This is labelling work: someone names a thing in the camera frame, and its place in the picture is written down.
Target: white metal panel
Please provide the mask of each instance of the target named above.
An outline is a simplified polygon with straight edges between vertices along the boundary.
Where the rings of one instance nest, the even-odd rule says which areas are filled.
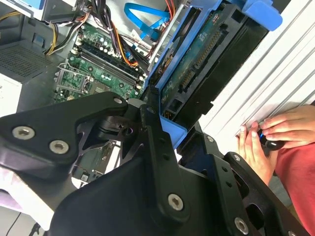
[[[239,127],[315,100],[315,2],[292,0],[283,24],[262,40],[199,122],[220,151]]]
[[[0,117],[16,113],[22,84],[0,73]]]

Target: screw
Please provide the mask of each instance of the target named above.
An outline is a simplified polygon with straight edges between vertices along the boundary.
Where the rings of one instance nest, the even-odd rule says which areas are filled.
[[[152,108],[152,107],[148,107],[148,108],[147,108],[147,110],[148,110],[149,112],[151,112],[151,113],[155,114],[155,111],[153,110],[153,108]]]
[[[35,136],[35,131],[27,126],[18,126],[12,130],[14,138],[28,140]]]
[[[234,220],[234,224],[236,226],[236,228],[242,232],[242,234],[244,235],[248,235],[249,230],[248,230],[248,226],[247,224],[244,222],[243,219],[236,217]]]
[[[288,234],[289,234],[289,236],[296,236],[296,234],[292,231],[289,231]]]
[[[56,154],[65,154],[69,151],[69,145],[62,140],[54,140],[49,144],[50,151]]]
[[[122,104],[122,103],[123,103],[123,101],[120,100],[119,98],[114,98],[114,101],[117,102],[117,103],[119,103],[119,104]]]
[[[183,200],[176,194],[168,195],[168,203],[174,210],[182,210],[184,208]]]
[[[211,142],[211,143],[213,143],[215,140],[212,138],[212,137],[210,137],[210,136],[207,136],[207,139]]]
[[[237,161],[241,161],[241,158],[240,158],[238,155],[236,155],[236,154],[234,154],[234,158],[235,158],[235,160],[237,160]]]

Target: orange wire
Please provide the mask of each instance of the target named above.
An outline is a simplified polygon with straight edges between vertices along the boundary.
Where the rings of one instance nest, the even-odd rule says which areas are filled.
[[[132,66],[138,65],[137,62],[131,63],[131,62],[125,57],[124,50],[123,50],[123,47],[122,47],[122,43],[120,42],[120,38],[119,38],[118,32],[117,32],[116,27],[114,26],[114,24],[113,24],[113,29],[114,29],[115,35],[116,35],[116,37],[117,37],[118,45],[119,45],[120,51],[121,51],[121,53],[122,53],[122,57],[124,58],[124,61],[125,61],[128,65],[132,65]]]
[[[169,11],[169,14],[171,15],[171,18],[169,19],[169,21],[171,21],[173,19],[173,12],[171,10],[171,6],[168,4],[168,1],[165,0],[166,4],[167,4],[167,7],[168,7],[168,11]]]
[[[174,5],[174,0],[171,0],[172,2],[172,7],[173,7],[173,16],[175,16],[175,5]]]

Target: finger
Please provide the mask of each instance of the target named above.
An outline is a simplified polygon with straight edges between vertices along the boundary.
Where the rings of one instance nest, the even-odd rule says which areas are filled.
[[[241,132],[240,132],[240,142],[239,142],[239,154],[242,158],[246,159],[246,153],[245,153],[245,140],[246,140],[246,127],[241,126]]]
[[[236,153],[238,153],[240,155],[240,138],[238,136],[236,136],[235,138],[236,138],[236,142],[237,142]]]
[[[283,148],[296,148],[296,147],[301,147],[305,146],[307,144],[310,144],[310,142],[305,142],[305,141],[287,141]]]
[[[248,135],[245,140],[246,161],[248,163],[254,162],[254,157],[252,153],[252,131],[253,131],[253,128],[249,130]]]
[[[252,153],[255,161],[266,158],[264,151],[261,148],[259,137],[256,131],[252,131]]]
[[[284,121],[300,119],[303,114],[301,113],[284,113],[281,115],[277,115],[275,117],[267,118],[263,124],[261,124],[262,129],[268,129],[272,126],[280,124]]]
[[[305,122],[304,119],[288,120],[280,124],[277,124],[273,127],[270,127],[268,129],[265,129],[262,131],[262,133],[264,135],[268,135],[268,134],[274,134],[274,133],[288,132],[292,130],[303,130],[303,129],[307,129],[307,126],[308,126],[308,123]]]
[[[314,132],[310,130],[294,130],[284,133],[275,133],[266,136],[267,140],[270,141],[309,141],[311,142],[314,138]]]

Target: yellow wire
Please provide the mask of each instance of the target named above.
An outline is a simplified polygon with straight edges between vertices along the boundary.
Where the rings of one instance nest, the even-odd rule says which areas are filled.
[[[56,46],[56,42],[57,42],[56,41],[56,39],[57,39],[57,32],[56,32],[55,26],[53,24],[51,24],[50,26],[53,28],[54,38],[53,38],[50,50],[48,51],[47,55],[49,55],[54,50],[54,48]]]
[[[17,16],[17,15],[20,15],[20,14],[21,14],[21,13],[18,12],[18,11],[14,11],[14,12],[7,13],[7,14],[5,14],[4,16],[1,16],[1,17],[0,17],[0,21],[4,20],[4,19],[6,19],[6,18],[8,18],[8,17],[10,17],[10,16]]]
[[[113,24],[113,28],[114,28],[114,32],[115,32],[116,37],[117,37],[117,42],[118,42],[118,45],[119,45],[119,48],[120,48],[120,51],[121,51],[121,53],[122,53],[122,56],[123,56],[124,61],[125,61],[128,65],[133,65],[133,66],[138,65],[137,62],[131,63],[131,62],[125,57],[125,54],[124,54],[124,51],[123,51],[123,46],[122,46],[122,43],[120,42],[119,35],[118,35],[117,29],[116,29],[116,27],[115,27],[114,24]]]

